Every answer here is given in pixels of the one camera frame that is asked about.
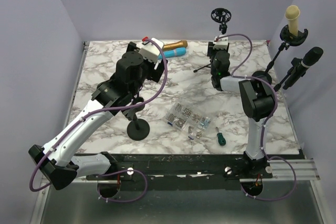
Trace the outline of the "blue microphone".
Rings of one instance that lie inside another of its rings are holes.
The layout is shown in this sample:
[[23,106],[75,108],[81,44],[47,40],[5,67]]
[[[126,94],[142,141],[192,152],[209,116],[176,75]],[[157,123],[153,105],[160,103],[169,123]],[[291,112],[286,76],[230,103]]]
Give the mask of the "blue microphone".
[[186,54],[185,47],[179,47],[173,50],[164,51],[165,58],[179,57]]

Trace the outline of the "gold microphone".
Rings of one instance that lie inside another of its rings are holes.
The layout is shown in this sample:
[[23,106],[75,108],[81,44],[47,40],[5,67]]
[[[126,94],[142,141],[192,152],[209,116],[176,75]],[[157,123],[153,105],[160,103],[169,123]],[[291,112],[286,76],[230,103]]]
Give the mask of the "gold microphone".
[[163,51],[174,50],[176,48],[186,48],[187,46],[188,46],[188,42],[186,40],[180,40],[177,42],[165,44],[163,46]]

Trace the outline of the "black tripod microphone stand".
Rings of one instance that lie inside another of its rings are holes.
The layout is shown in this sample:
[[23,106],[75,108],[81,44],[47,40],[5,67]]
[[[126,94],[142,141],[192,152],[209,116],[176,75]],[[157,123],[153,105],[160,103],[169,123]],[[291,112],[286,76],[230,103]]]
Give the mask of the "black tripod microphone stand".
[[210,63],[193,70],[194,73],[204,68],[210,68],[212,61],[214,60],[215,55],[218,51],[220,50],[228,51],[229,49],[228,38],[227,37],[223,38],[223,36],[226,35],[227,23],[231,20],[231,17],[232,17],[231,12],[225,8],[216,8],[212,10],[211,19],[214,22],[219,23],[219,31],[221,32],[221,34],[215,36],[214,40],[208,43],[207,56],[209,57]]

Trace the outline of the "black round-base clip stand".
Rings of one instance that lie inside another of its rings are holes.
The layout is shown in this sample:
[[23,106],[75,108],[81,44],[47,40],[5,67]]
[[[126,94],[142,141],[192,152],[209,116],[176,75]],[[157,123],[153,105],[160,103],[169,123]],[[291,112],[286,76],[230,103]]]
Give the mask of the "black round-base clip stand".
[[136,108],[126,109],[122,111],[122,114],[130,121],[127,127],[127,135],[134,141],[141,141],[145,139],[150,132],[149,123],[137,117],[136,113],[142,111],[145,105],[141,105]]

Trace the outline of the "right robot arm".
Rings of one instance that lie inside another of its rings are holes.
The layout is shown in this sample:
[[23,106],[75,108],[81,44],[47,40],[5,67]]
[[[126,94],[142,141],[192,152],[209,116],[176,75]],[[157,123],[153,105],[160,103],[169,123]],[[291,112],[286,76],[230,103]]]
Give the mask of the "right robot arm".
[[260,78],[231,76],[229,43],[209,42],[211,82],[218,91],[240,95],[243,111],[248,117],[248,142],[238,172],[252,178],[267,166],[264,140],[267,123],[277,108],[277,96],[272,86]]

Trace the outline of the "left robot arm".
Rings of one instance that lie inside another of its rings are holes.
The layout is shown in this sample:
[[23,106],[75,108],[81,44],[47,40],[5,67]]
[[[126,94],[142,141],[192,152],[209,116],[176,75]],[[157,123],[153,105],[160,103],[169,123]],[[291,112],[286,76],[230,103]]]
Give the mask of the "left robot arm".
[[104,179],[112,179],[116,175],[116,166],[108,154],[77,156],[76,152],[101,125],[119,112],[142,108],[162,92],[160,87],[150,99],[136,101],[145,80],[166,83],[167,60],[162,58],[158,62],[158,57],[164,55],[163,47],[164,42],[156,38],[143,38],[140,48],[130,42],[126,53],[116,63],[114,74],[98,84],[77,117],[52,140],[29,149],[35,162],[29,181],[31,191],[37,190],[33,183],[38,171],[57,190],[67,187],[78,177],[101,175]]

